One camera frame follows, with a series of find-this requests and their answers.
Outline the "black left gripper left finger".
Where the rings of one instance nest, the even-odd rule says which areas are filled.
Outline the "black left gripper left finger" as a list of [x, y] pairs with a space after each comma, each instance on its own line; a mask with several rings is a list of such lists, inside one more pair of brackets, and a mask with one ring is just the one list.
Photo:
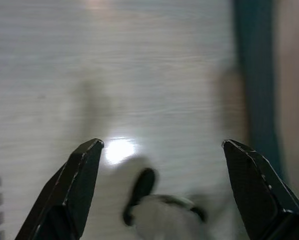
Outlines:
[[20, 228], [18, 240], [78, 240], [94, 196], [104, 143], [79, 145], [46, 182]]

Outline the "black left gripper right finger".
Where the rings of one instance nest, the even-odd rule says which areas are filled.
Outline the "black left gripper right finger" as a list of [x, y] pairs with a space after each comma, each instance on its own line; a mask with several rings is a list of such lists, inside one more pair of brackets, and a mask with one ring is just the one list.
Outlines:
[[260, 153], [222, 143], [234, 200], [251, 240], [299, 240], [299, 199]]

